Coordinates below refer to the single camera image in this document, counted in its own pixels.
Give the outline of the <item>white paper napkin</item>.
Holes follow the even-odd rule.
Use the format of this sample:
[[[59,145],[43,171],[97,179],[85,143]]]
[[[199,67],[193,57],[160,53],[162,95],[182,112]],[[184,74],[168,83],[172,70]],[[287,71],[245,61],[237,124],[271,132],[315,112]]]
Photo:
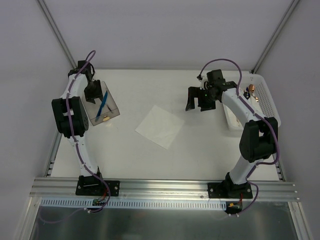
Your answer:
[[[185,121],[154,105],[135,132],[168,150]]]

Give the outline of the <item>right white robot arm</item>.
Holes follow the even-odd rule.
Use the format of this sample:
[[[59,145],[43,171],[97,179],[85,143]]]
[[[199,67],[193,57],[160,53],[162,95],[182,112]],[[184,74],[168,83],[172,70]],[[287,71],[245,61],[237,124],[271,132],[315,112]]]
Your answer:
[[[199,107],[210,111],[216,102],[227,106],[243,127],[239,142],[240,157],[235,167],[216,186],[208,186],[210,198],[251,199],[252,189],[248,181],[255,169],[279,150],[278,121],[266,117],[240,94],[234,81],[226,81],[222,71],[212,70],[206,77],[198,76],[199,87],[190,86],[187,94],[186,111]]]

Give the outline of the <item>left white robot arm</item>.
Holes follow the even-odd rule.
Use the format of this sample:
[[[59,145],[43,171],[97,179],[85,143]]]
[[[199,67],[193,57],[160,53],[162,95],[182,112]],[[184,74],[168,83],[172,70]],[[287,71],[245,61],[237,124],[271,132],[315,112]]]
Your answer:
[[[86,146],[90,120],[82,97],[91,104],[95,104],[96,99],[103,99],[101,82],[94,80],[94,75],[93,65],[88,60],[79,60],[77,68],[68,73],[68,86],[62,96],[51,101],[57,130],[70,142],[79,164],[80,175],[75,191],[77,196],[99,196],[106,193],[100,169],[89,156]]]

